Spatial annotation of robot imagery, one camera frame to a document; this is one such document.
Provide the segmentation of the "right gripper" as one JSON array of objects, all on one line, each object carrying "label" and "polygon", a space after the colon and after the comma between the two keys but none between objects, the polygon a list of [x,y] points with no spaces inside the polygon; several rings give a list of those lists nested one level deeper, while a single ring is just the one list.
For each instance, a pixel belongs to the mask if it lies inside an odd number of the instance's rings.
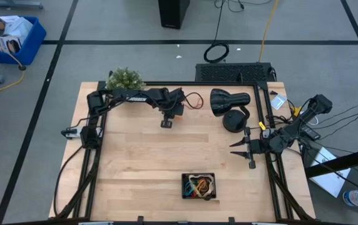
[{"label": "right gripper", "polygon": [[255,165],[255,160],[253,158],[254,154],[264,154],[267,152],[267,143],[268,143],[268,138],[270,136],[270,129],[266,129],[263,130],[260,134],[262,135],[262,139],[251,139],[250,138],[250,134],[251,134],[251,128],[250,127],[246,127],[245,128],[245,137],[242,138],[239,142],[236,142],[234,144],[231,144],[230,147],[236,147],[236,146],[241,146],[246,144],[247,145],[247,151],[243,152],[243,151],[231,151],[232,154],[236,154],[239,155],[241,157],[244,157],[245,159],[249,160],[249,168],[250,169],[255,169],[256,165]]}]

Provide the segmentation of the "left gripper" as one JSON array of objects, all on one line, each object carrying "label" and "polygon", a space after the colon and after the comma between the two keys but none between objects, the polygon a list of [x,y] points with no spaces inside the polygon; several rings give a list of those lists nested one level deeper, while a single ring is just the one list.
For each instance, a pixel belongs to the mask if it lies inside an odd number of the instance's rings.
[{"label": "left gripper", "polygon": [[169,91],[167,88],[161,89],[163,98],[162,100],[156,100],[153,103],[154,108],[158,108],[163,115],[163,120],[161,121],[160,126],[162,128],[171,128],[173,122],[172,119],[175,116],[182,116],[184,113],[183,101],[185,100],[185,95],[181,87]]}]

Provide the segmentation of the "long tan rubber band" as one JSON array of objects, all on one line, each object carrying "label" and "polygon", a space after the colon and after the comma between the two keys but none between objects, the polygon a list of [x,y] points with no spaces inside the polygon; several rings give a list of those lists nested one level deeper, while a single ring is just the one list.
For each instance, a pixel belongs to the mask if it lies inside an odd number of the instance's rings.
[{"label": "long tan rubber band", "polygon": [[[209,184],[209,190],[207,192],[199,192],[197,190],[197,184],[198,184],[198,180],[201,178],[205,178],[208,181]],[[214,192],[214,182],[215,179],[213,178],[212,175],[189,175],[188,176],[188,181],[190,181],[192,183],[193,189],[194,189],[194,197],[199,197],[199,198],[204,198],[207,195],[212,195],[212,193]]]}]

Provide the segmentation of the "orange rubber band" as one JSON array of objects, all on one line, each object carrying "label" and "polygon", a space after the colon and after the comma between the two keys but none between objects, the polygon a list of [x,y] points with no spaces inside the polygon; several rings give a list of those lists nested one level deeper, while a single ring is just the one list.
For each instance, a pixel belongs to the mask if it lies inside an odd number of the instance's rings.
[{"label": "orange rubber band", "polygon": [[201,178],[198,180],[197,190],[199,192],[207,192],[209,190],[208,181],[205,178]]}]

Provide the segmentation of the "blue rubber band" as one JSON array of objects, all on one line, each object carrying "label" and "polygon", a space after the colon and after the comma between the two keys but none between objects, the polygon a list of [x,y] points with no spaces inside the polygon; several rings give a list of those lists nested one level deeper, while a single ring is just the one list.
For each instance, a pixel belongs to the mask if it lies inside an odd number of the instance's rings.
[{"label": "blue rubber band", "polygon": [[195,194],[192,183],[190,181],[188,181],[185,185],[185,193],[184,196],[185,197],[193,197]]}]

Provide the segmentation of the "black slotted plastic bin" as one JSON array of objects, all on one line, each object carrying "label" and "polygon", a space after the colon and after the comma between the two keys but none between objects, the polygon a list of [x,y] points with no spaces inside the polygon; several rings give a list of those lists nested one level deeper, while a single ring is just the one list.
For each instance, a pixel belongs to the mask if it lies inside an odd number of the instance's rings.
[{"label": "black slotted plastic bin", "polygon": [[[186,183],[188,182],[188,176],[189,175],[212,175],[213,178],[215,179],[215,174],[214,173],[183,173],[182,174],[182,198],[183,199],[203,199],[203,198],[200,198],[200,197],[185,197],[184,196],[184,193],[185,193],[185,185]],[[216,179],[215,179],[215,182],[214,182],[214,192],[212,193],[212,199],[215,199],[217,197],[217,189],[216,189]]]}]

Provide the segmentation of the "black desk lamp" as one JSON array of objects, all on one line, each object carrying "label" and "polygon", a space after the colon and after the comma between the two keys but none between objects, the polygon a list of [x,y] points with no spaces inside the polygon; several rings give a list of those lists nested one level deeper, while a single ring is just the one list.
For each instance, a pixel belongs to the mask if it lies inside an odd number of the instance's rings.
[{"label": "black desk lamp", "polygon": [[231,133],[239,133],[245,129],[250,117],[245,106],[250,100],[250,95],[244,92],[230,94],[223,89],[214,88],[210,93],[212,113],[215,117],[223,117],[223,126]]}]

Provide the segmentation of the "potted artificial plant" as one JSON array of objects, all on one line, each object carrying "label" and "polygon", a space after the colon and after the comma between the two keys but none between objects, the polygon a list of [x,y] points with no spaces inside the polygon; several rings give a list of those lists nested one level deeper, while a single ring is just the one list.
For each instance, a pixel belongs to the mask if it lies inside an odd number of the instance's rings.
[{"label": "potted artificial plant", "polygon": [[126,68],[118,68],[116,71],[110,71],[106,81],[106,89],[130,89],[143,90],[145,83],[138,71]]}]

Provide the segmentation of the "small clear plastic bag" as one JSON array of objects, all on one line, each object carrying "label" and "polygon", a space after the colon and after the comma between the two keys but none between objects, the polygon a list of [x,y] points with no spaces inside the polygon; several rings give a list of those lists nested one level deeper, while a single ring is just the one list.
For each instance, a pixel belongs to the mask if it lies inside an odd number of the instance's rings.
[{"label": "small clear plastic bag", "polygon": [[271,100],[271,106],[275,110],[279,110],[286,102],[287,98],[283,95],[278,94]]}]

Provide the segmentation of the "black perforated computer case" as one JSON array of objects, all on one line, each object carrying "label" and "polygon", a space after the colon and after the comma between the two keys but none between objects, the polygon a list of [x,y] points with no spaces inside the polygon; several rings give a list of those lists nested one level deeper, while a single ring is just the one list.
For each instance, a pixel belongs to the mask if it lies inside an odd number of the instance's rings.
[{"label": "black perforated computer case", "polygon": [[269,62],[197,64],[195,80],[198,82],[275,82],[275,69]]}]

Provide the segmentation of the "black power brick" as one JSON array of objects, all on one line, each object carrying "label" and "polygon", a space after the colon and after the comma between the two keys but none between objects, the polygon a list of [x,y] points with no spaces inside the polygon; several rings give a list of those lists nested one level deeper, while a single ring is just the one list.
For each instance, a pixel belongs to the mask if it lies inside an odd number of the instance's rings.
[{"label": "black power brick", "polygon": [[314,131],[311,127],[308,127],[306,125],[302,126],[300,128],[300,136],[303,138],[308,138],[311,141],[316,141],[320,139],[321,135]]}]

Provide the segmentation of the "black tower cabinet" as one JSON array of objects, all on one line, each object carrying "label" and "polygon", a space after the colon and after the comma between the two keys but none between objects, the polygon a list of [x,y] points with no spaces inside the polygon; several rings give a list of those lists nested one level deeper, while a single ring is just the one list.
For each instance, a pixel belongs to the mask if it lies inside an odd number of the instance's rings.
[{"label": "black tower cabinet", "polygon": [[158,0],[162,27],[180,29],[190,0]]}]

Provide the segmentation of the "white paper board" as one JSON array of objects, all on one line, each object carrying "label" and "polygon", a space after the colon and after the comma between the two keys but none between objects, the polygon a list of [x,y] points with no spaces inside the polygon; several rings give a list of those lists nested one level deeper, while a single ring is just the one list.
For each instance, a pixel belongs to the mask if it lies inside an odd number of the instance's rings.
[{"label": "white paper board", "polygon": [[[321,147],[319,152],[315,155],[315,158],[312,160],[311,166],[316,166],[319,163],[324,163],[336,158],[337,157],[326,150],[326,148]],[[339,193],[345,183],[344,179],[333,172],[311,177],[310,180],[335,198],[339,196]]]}]

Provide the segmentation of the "white printed carton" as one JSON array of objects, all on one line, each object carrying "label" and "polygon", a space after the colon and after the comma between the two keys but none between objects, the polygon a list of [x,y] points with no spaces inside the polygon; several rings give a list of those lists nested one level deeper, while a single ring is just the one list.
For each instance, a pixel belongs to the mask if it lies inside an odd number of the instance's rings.
[{"label": "white printed carton", "polygon": [[0,36],[0,51],[16,54],[21,50],[21,43],[15,36]]},{"label": "white printed carton", "polygon": [[26,38],[33,24],[21,16],[0,16],[0,36]]}]

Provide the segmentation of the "gray metal bracket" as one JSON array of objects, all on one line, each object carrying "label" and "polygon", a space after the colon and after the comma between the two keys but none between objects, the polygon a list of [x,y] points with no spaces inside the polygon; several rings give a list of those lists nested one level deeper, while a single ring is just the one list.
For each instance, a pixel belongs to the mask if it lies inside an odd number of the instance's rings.
[{"label": "gray metal bracket", "polygon": [[73,139],[73,138],[79,138],[80,132],[81,132],[81,128],[66,128],[61,131],[61,134],[66,139]]}]

